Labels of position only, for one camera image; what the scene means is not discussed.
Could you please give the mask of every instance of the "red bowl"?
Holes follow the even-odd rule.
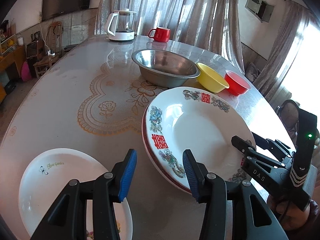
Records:
[[[226,70],[226,75],[224,76],[224,79],[228,82],[230,86],[227,89],[229,93],[237,97],[251,89],[247,81],[245,81],[241,76],[230,70]]]

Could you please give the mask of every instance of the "plate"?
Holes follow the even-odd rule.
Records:
[[[190,87],[163,91],[147,107],[143,122],[153,164],[176,187],[190,192],[182,165],[185,149],[224,180],[250,179],[241,169],[243,155],[231,138],[237,135],[256,147],[253,135],[242,117],[216,95]]]
[[[34,158],[23,173],[19,188],[19,211],[28,234],[32,236],[68,181],[90,181],[105,172],[108,170],[97,160],[72,149],[52,149]],[[114,208],[120,238],[131,240],[132,217],[127,200],[114,203]],[[87,201],[87,231],[93,231],[92,200]]]

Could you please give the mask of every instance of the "metal bowl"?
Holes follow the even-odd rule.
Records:
[[[170,51],[141,49],[132,53],[131,57],[139,65],[143,78],[157,86],[179,87],[188,79],[200,75],[194,62]]]

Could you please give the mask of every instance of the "hand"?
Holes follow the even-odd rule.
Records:
[[[267,199],[267,204],[269,208],[273,211],[273,213],[276,211],[277,213],[282,215],[287,207],[288,202],[284,201],[276,205],[275,199],[271,195],[269,195]],[[300,228],[307,222],[309,212],[310,205],[308,205],[305,211],[301,211],[295,204],[290,203],[288,211],[282,219],[282,221],[280,222],[280,224],[285,231]]]

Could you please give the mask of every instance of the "electric kettle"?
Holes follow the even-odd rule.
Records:
[[[134,39],[135,14],[128,8],[110,13],[104,31],[112,41],[131,41]]]

